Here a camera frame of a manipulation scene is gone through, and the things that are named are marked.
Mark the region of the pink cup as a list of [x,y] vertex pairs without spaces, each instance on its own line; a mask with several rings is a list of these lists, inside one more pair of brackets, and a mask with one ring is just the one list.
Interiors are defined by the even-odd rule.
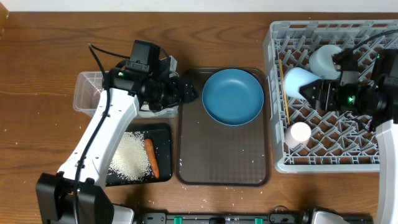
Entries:
[[285,131],[285,143],[290,148],[295,148],[298,145],[307,145],[312,135],[311,128],[308,124],[303,122],[294,123]]

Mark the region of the orange carrot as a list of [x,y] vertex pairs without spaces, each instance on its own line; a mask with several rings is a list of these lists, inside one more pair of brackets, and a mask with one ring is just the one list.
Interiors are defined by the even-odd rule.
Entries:
[[160,177],[159,166],[157,164],[157,159],[155,156],[154,145],[151,139],[144,140],[144,147],[146,149],[148,161],[150,163],[151,169],[154,173],[154,177],[158,179]]

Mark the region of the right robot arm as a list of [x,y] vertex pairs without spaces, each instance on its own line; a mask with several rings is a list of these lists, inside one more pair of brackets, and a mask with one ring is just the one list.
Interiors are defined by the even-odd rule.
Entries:
[[353,50],[331,58],[339,79],[315,80],[301,86],[299,93],[317,110],[372,117],[369,129],[375,133],[380,156],[376,223],[397,223],[397,50],[377,53],[371,85],[359,83]]

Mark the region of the white paper napkin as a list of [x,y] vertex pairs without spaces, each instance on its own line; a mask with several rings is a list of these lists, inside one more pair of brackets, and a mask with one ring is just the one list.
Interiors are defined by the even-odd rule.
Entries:
[[174,118],[178,114],[178,106],[165,108],[158,112],[149,109],[148,104],[143,104],[137,112],[137,118]]

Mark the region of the dark blue plate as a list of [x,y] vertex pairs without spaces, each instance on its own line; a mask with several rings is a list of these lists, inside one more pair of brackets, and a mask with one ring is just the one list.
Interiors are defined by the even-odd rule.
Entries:
[[230,68],[214,73],[204,84],[201,101],[215,121],[227,126],[250,123],[262,111],[264,91],[249,72]]

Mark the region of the light blue bowl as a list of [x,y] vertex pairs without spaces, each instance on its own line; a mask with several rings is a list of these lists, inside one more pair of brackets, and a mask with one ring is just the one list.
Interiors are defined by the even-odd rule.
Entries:
[[324,45],[312,53],[309,58],[309,66],[312,73],[326,80],[338,79],[340,72],[335,70],[332,55],[341,51],[342,49],[337,45]]

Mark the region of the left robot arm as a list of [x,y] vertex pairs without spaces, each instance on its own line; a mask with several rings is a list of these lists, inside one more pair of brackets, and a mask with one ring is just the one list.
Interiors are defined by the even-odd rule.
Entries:
[[135,40],[129,56],[102,69],[103,90],[80,142],[56,174],[43,173],[35,191],[42,223],[132,223],[131,208],[113,204],[104,192],[119,142],[144,103],[160,112],[198,98],[191,81],[172,68],[158,45]]

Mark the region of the white rice pile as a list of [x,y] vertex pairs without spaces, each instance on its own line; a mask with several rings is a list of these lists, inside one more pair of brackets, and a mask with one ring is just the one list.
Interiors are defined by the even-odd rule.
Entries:
[[125,132],[110,164],[110,171],[126,181],[142,181],[150,174],[144,134]]

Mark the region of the light blue cup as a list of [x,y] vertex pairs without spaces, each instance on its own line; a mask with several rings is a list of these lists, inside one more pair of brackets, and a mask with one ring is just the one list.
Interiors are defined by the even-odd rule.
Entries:
[[292,68],[284,75],[285,93],[289,97],[305,100],[299,93],[300,87],[319,79],[320,77],[307,70],[299,67]]

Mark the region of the wooden chopstick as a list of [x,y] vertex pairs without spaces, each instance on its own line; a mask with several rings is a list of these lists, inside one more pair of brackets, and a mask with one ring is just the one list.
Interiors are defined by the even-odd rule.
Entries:
[[280,70],[280,80],[281,80],[282,92],[285,95],[283,64],[282,64],[281,59],[279,59],[278,62],[279,62],[279,70]]
[[288,101],[287,101],[287,95],[286,95],[286,92],[284,89],[283,89],[283,97],[284,97],[284,106],[285,106],[287,124],[290,125],[289,106],[288,106]]

